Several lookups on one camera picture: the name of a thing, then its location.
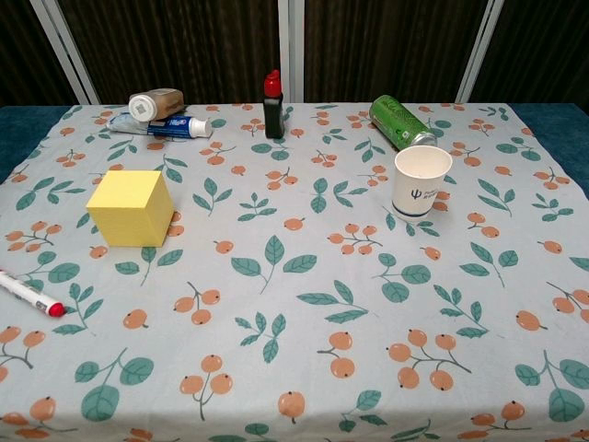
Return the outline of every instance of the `yellow cube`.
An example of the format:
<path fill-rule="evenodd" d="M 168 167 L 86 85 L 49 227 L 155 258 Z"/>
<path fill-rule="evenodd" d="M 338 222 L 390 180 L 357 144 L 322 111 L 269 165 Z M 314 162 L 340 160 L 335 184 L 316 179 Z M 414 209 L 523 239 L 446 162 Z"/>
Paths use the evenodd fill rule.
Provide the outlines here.
<path fill-rule="evenodd" d="M 156 170 L 109 170 L 86 209 L 109 245 L 123 247 L 161 247 L 174 214 Z"/>

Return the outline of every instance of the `black bottle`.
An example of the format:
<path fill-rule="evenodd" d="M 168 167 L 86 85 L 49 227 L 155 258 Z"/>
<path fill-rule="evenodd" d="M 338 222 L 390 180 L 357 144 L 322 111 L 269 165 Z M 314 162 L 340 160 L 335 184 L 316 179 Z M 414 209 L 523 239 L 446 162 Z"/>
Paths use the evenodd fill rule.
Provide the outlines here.
<path fill-rule="evenodd" d="M 264 119 L 266 138 L 284 136 L 283 87 L 278 69 L 270 72 L 264 80 Z"/>

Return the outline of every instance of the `bottle cap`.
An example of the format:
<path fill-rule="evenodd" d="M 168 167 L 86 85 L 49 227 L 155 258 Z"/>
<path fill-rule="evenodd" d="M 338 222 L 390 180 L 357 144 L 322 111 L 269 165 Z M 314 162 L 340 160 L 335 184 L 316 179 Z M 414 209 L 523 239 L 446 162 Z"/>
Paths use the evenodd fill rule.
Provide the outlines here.
<path fill-rule="evenodd" d="M 196 117 L 191 117 L 191 137 L 196 138 L 202 136 L 208 138 L 213 134 L 213 126 L 207 118 L 206 120 L 198 120 Z"/>
<path fill-rule="evenodd" d="M 148 95 L 135 95 L 129 100 L 129 113 L 138 122 L 151 122 L 157 115 L 156 102 Z"/>
<path fill-rule="evenodd" d="M 280 71 L 274 69 L 266 75 L 264 80 L 264 95 L 271 99 L 277 99 L 283 93 L 283 87 L 280 84 Z"/>

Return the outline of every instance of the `red bottle cap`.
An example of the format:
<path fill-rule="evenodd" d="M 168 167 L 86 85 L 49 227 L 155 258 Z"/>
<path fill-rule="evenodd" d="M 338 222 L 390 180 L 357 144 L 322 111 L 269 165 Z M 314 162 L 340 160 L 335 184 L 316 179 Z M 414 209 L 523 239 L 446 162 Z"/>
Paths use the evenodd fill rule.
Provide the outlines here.
<path fill-rule="evenodd" d="M 271 99 L 277 99 L 283 93 L 283 87 L 280 84 L 280 71 L 274 69 L 266 75 L 264 80 L 264 95 Z"/>

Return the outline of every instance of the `red marker cap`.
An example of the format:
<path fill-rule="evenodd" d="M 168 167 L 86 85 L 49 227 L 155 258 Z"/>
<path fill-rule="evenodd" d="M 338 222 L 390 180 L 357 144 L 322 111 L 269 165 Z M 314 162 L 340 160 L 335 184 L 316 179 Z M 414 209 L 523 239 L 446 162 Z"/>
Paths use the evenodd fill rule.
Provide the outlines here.
<path fill-rule="evenodd" d="M 51 307 L 49 307 L 47 313 L 49 313 L 49 316 L 53 318 L 61 318 L 65 314 L 64 304 L 62 304 L 61 302 L 53 304 Z"/>

